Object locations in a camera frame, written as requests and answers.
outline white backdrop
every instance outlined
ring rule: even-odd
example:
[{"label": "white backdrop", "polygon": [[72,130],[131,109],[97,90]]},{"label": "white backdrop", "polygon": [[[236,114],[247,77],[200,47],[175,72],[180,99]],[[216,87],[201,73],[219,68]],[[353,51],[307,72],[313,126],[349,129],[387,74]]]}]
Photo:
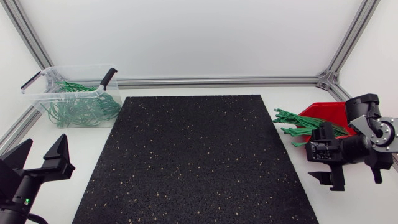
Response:
[{"label": "white backdrop", "polygon": [[398,117],[398,1],[382,0],[341,70],[352,96],[376,93],[383,116]]},{"label": "white backdrop", "polygon": [[28,48],[0,6],[0,137],[30,105],[18,97],[19,88],[40,71]]},{"label": "white backdrop", "polygon": [[56,65],[118,77],[314,76],[361,0],[21,0]]}]

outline green zip tie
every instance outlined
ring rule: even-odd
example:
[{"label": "green zip tie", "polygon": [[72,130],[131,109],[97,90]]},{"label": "green zip tie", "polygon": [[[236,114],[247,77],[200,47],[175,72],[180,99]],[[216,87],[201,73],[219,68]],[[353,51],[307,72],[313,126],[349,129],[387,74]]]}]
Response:
[{"label": "green zip tie", "polygon": [[[58,92],[95,91],[96,87],[85,87],[77,83],[57,82],[60,86]],[[67,128],[71,125],[97,126],[109,121],[119,114],[121,105],[107,93],[94,98],[53,100],[46,110],[49,120],[59,128]]]},{"label": "green zip tie", "polygon": [[[276,115],[277,119],[273,120],[272,122],[293,124],[296,126],[303,127],[303,128],[281,128],[284,134],[289,134],[291,136],[312,135],[312,130],[319,128],[320,125],[325,122],[325,120],[323,119],[301,116],[290,113],[288,111],[284,111],[282,109],[274,109],[274,111],[279,112],[279,114]],[[332,126],[333,126],[333,134],[336,137],[349,134],[342,126],[336,124],[332,124]],[[299,143],[292,142],[292,144],[297,147],[306,144],[306,142],[299,142]]]}]

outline black handle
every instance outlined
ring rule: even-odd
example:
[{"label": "black handle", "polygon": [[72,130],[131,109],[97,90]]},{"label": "black handle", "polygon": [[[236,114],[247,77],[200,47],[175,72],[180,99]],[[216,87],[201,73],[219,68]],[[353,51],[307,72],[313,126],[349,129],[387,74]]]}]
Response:
[{"label": "black handle", "polygon": [[27,87],[27,85],[30,85],[30,83],[34,80],[36,80],[39,75],[40,75],[41,71],[37,72],[36,75],[34,75],[32,78],[30,78],[30,80],[28,82],[26,82],[24,85],[21,86],[21,90],[25,90],[25,87]]},{"label": "black handle", "polygon": [[108,85],[109,81],[111,81],[113,75],[118,72],[116,69],[111,68],[109,69],[109,71],[107,72],[107,74],[105,75],[105,77],[102,79],[101,81],[101,85],[104,86],[104,90],[106,90],[106,86]]}]

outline red tray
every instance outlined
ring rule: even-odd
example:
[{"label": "red tray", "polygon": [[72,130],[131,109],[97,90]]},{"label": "red tray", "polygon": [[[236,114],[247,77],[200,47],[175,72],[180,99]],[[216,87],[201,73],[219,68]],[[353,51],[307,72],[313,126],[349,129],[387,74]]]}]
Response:
[{"label": "red tray", "polygon": [[[344,127],[344,129],[349,132],[350,135],[356,134],[352,128],[348,127],[344,102],[313,103],[299,115],[324,119],[332,122],[333,124]],[[303,138],[305,142],[308,142],[311,136],[304,135]]]}]

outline black cable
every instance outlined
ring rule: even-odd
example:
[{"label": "black cable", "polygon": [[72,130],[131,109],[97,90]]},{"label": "black cable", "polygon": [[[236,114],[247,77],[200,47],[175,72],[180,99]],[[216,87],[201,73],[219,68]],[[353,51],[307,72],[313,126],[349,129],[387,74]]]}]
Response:
[{"label": "black cable", "polygon": [[36,222],[38,224],[49,224],[49,223],[47,223],[47,221],[45,221],[44,218],[42,218],[38,215],[35,215],[35,214],[29,214],[27,216],[27,219],[29,219],[30,221]]},{"label": "black cable", "polygon": [[382,131],[377,127],[377,123],[374,121],[376,117],[374,117],[374,110],[376,109],[375,102],[371,102],[369,104],[368,113],[366,115],[366,119],[368,121],[369,127],[372,129],[373,133],[379,138],[383,135]]}]

